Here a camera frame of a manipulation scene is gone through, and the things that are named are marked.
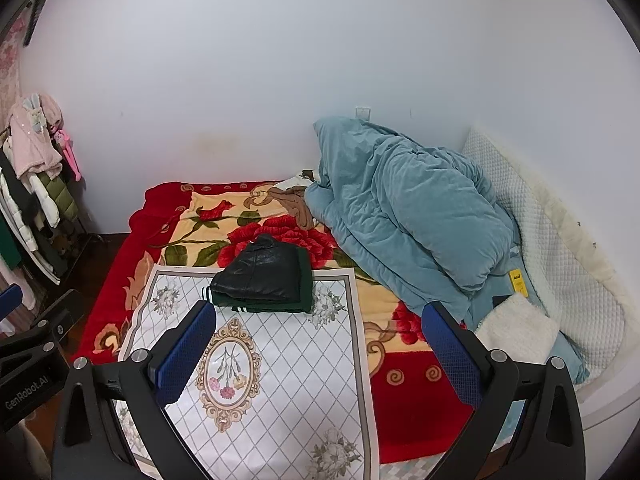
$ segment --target red floral blanket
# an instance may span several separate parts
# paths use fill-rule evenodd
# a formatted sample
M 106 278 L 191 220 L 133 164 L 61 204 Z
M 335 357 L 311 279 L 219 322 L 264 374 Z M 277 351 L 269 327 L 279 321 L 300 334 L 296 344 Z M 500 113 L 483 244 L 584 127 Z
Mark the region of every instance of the red floral blanket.
M 313 268 L 354 267 L 366 329 L 382 463 L 446 450 L 471 408 L 460 403 L 420 330 L 420 319 L 367 276 L 321 224 L 305 228 L 271 184 L 170 182 L 145 193 L 87 320 L 78 356 L 117 359 L 133 310 L 156 262 L 225 267 L 261 233 L 304 247 Z

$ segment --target green garment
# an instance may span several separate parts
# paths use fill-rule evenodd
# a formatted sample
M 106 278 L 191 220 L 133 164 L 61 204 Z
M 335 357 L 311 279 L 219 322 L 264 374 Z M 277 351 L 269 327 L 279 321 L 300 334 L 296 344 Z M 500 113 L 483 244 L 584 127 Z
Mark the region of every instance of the green garment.
M 18 247 L 15 245 L 14 238 L 11 236 L 9 226 L 6 224 L 4 218 L 0 220 L 0 255 L 10 269 L 15 269 L 18 266 L 22 257 L 18 252 Z
M 76 205 L 76 201 L 69 193 L 69 190 L 66 188 L 66 184 L 57 176 L 53 180 L 49 178 L 49 175 L 44 171 L 38 173 L 38 178 L 42 182 L 42 185 L 49 193 L 49 196 L 56 203 L 60 214 L 73 222 L 78 217 L 78 206 Z

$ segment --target metal screw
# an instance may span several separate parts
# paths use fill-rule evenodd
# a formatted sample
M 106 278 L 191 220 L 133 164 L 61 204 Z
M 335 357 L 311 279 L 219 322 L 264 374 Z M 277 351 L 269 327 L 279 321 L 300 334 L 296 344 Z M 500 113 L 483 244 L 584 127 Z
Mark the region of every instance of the metal screw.
M 87 359 L 86 357 L 79 357 L 74 361 L 74 368 L 76 370 L 81 370 L 86 366 L 88 362 L 89 362 L 89 359 Z
M 564 361 L 562 361 L 562 359 L 559 357 L 552 357 L 551 365 L 553 368 L 556 368 L 557 370 L 562 370 L 564 368 Z
M 135 363 L 141 363 L 146 359 L 146 356 L 148 355 L 149 352 L 147 352 L 144 348 L 139 348 L 138 350 L 133 352 L 133 354 L 131 354 L 131 360 Z
M 491 359 L 493 359 L 497 363 L 503 363 L 507 360 L 507 354 L 505 354 L 502 350 L 491 350 L 489 354 Z

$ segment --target blue gripper pad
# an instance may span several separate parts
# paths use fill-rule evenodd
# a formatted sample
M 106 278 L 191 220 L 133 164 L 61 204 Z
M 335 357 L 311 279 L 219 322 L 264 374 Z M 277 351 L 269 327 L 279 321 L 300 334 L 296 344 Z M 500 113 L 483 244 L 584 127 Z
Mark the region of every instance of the blue gripper pad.
M 156 400 L 173 404 L 191 377 L 211 336 L 216 331 L 216 309 L 207 301 L 156 372 Z
M 22 289 L 15 283 L 0 292 L 0 320 L 12 313 L 22 303 Z
M 482 402 L 480 370 L 431 303 L 422 311 L 422 333 L 460 402 L 477 410 Z

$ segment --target white floral mat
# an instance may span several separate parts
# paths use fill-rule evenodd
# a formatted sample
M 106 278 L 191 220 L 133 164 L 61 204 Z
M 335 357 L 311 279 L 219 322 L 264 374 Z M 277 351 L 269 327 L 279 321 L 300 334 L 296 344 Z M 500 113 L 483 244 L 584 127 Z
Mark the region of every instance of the white floral mat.
M 220 269 L 155 266 L 119 360 L 180 323 Z M 216 306 L 216 333 L 166 412 L 216 480 L 378 480 L 378 439 L 353 269 L 314 271 L 307 314 Z M 141 469 L 157 470 L 127 409 Z

